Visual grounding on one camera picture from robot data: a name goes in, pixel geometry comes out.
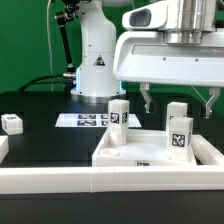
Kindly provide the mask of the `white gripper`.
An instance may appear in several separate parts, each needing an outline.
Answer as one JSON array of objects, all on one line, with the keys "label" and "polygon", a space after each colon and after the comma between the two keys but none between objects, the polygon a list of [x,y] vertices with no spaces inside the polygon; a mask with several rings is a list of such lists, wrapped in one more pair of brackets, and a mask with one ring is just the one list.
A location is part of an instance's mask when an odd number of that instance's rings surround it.
[{"label": "white gripper", "polygon": [[125,32],[117,41],[113,73],[118,80],[141,83],[147,113],[157,109],[149,83],[210,87],[200,108],[208,119],[224,87],[224,30],[204,33],[199,45],[165,44],[162,32]]}]

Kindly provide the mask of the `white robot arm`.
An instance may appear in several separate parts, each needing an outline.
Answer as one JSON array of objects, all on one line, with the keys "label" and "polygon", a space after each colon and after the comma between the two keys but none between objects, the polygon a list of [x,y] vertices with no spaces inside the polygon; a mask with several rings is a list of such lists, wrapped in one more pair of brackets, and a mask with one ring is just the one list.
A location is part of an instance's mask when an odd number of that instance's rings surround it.
[{"label": "white robot arm", "polygon": [[122,17],[126,31],[116,35],[102,8],[133,0],[81,0],[82,63],[77,98],[103,102],[123,93],[122,81],[138,82],[146,111],[155,110],[147,94],[152,83],[205,86],[211,98],[201,107],[209,117],[224,88],[224,28],[215,25],[218,0],[157,0]]}]

